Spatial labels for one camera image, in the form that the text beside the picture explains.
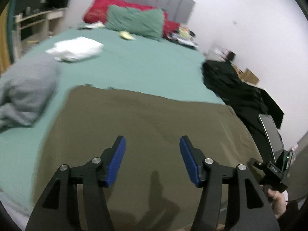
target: white desk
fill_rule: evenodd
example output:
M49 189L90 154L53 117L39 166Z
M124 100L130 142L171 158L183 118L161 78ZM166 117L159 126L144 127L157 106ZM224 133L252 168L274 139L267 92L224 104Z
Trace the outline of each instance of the white desk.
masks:
M45 39L61 33L66 8L39 12L27 17L15 16L16 30L12 32L14 57L20 59L31 47ZM32 28L32 35L21 39L21 31Z

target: gray pillow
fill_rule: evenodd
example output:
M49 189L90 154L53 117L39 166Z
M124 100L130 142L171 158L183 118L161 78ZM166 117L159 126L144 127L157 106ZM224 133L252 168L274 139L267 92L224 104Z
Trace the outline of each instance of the gray pillow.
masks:
M54 93L59 66L49 54L22 58L0 78L0 129L31 126Z
M136 8L108 7L107 29L128 31L131 34L159 40L163 35L164 13L161 9L141 11Z

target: blue gripper pad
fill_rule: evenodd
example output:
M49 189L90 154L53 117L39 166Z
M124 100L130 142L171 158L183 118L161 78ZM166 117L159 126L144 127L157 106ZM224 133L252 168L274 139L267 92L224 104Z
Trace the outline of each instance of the blue gripper pad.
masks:
M185 136L180 139L180 151L182 158L184 160L190 181L195 184L196 187L200 186L200 180L198 177L198 167L193 159L190 149L188 148L188 143L185 141Z
M118 174L126 150L125 138L122 136L121 140L118 143L116 141L112 148L116 148L116 151L114 152L114 155L108 165L108 174L106 179L107 187L109 187L112 183L116 181L116 176Z

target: green bed sheet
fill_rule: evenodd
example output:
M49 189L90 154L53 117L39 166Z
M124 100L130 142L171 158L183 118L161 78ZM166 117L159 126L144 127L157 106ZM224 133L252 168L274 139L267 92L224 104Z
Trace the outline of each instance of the green bed sheet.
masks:
M104 28L70 29L40 43L24 58L52 48L58 41L83 36L104 44L94 58L61 63L57 92L42 117L32 128L13 128L0 133L0 189L16 203L31 210L33 185L44 139L70 89L92 84L97 88L113 87L139 91L181 101L224 104L202 82L203 55L164 39L154 41L135 36L126 41L118 32Z

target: silver screw head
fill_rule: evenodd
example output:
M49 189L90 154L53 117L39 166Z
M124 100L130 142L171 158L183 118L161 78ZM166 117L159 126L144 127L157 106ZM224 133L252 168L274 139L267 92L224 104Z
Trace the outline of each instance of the silver screw head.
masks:
M94 163L94 164L100 163L100 158L99 157L93 158L92 163Z
M212 164L214 162L214 160L212 158L206 158L204 161L207 164Z
M246 170L246 166L244 164L240 164L240 165L238 165L238 169L244 171L244 170Z
M61 166L60 166L60 170L61 170L61 171L67 170L67 165L61 165Z

